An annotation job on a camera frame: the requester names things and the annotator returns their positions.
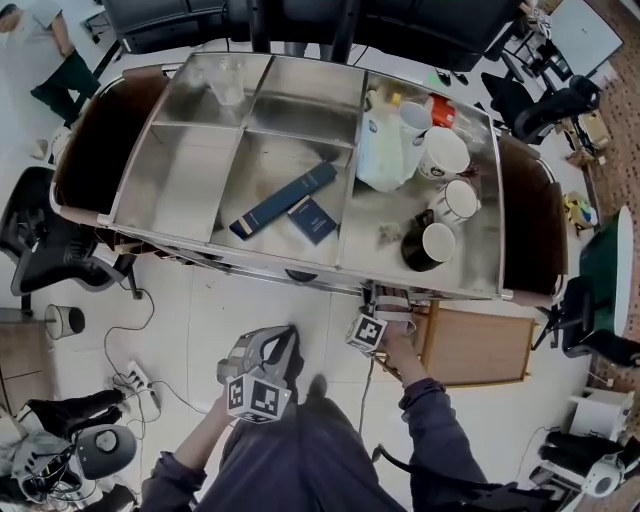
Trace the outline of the person's right hand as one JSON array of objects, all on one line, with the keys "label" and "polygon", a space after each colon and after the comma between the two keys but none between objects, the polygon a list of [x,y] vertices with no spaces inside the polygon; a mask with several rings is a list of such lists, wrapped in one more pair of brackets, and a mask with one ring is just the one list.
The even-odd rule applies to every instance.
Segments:
[{"label": "person's right hand", "polygon": [[405,335],[403,328],[389,326],[383,337],[383,345],[389,358],[396,366],[416,358],[412,340]]}]

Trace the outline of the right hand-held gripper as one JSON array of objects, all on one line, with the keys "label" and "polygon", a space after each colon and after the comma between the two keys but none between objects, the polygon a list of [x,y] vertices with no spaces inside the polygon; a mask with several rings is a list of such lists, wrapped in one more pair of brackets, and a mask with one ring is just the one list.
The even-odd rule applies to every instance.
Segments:
[{"label": "right hand-held gripper", "polygon": [[347,330],[346,344],[366,356],[373,356],[381,345],[387,325],[386,320],[376,318],[368,307],[362,306]]}]

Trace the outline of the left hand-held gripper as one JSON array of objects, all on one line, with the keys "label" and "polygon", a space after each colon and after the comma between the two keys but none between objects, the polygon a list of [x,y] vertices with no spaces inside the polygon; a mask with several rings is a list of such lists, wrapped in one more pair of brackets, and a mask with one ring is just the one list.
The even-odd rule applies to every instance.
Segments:
[{"label": "left hand-held gripper", "polygon": [[297,380],[304,363],[293,325],[241,335],[217,364],[217,380],[227,392],[227,413],[254,424],[280,420],[289,398],[299,397]]}]

